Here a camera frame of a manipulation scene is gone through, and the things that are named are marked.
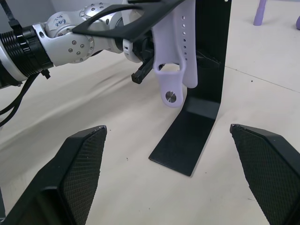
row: purple object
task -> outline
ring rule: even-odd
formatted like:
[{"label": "purple object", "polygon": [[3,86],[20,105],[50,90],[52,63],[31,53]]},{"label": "purple object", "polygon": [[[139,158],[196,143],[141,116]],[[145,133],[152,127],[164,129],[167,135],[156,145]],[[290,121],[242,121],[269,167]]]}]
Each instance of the purple object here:
[{"label": "purple object", "polygon": [[297,27],[297,29],[300,30],[300,17],[298,18],[298,20],[296,22],[296,27]]},{"label": "purple object", "polygon": [[260,0],[259,6],[254,19],[254,26],[260,26],[263,23],[263,14],[266,7],[267,0]]}]

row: robotic arm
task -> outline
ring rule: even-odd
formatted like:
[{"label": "robotic arm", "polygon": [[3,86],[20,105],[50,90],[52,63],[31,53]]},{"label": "robotic arm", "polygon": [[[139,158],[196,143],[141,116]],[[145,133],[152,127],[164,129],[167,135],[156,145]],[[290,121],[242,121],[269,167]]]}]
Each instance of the robotic arm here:
[{"label": "robotic arm", "polygon": [[[182,84],[197,85],[195,0],[100,2],[79,11],[56,13],[45,23],[24,28],[5,0],[0,3],[13,29],[0,34],[0,89],[21,86],[27,80],[16,100],[0,111],[2,115],[13,109],[0,127],[15,114],[38,74],[48,79],[49,68],[83,62],[102,50],[124,52],[128,60],[142,62],[132,75],[135,83],[141,83],[153,68],[162,100],[170,107],[182,105]],[[180,70],[162,72],[167,63],[178,64]]]}]

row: black metal stand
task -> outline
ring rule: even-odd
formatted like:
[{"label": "black metal stand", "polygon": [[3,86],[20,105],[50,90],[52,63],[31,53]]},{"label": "black metal stand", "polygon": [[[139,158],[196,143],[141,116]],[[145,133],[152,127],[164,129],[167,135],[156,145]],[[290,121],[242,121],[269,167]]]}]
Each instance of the black metal stand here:
[{"label": "black metal stand", "polygon": [[[199,84],[188,89],[182,111],[149,157],[187,176],[192,175],[221,104],[230,10],[231,0],[197,1],[196,48],[202,53],[197,54]],[[212,57],[218,67],[210,63]]]}]

